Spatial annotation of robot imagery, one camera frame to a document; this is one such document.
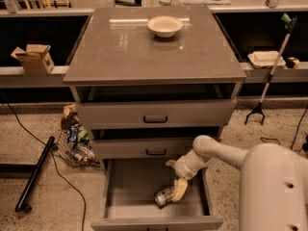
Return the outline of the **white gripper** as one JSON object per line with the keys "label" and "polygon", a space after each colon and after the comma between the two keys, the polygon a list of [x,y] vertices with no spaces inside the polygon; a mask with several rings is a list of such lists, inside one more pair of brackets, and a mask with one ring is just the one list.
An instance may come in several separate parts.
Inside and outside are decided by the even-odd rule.
{"label": "white gripper", "polygon": [[187,180],[193,179],[200,169],[205,168],[208,160],[207,154],[198,154],[192,149],[177,161],[168,160],[166,162],[167,167],[175,167],[176,175],[179,177],[174,181],[174,192],[171,199],[173,202],[183,197],[188,186]]}

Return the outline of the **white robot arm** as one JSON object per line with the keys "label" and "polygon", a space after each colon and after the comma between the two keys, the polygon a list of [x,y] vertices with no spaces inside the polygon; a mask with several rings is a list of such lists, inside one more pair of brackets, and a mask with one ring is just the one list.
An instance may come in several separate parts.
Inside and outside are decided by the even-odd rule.
{"label": "white robot arm", "polygon": [[213,158],[240,171],[239,231],[308,231],[308,160],[275,143],[245,150],[196,137],[191,151],[167,161],[178,176],[173,202]]}

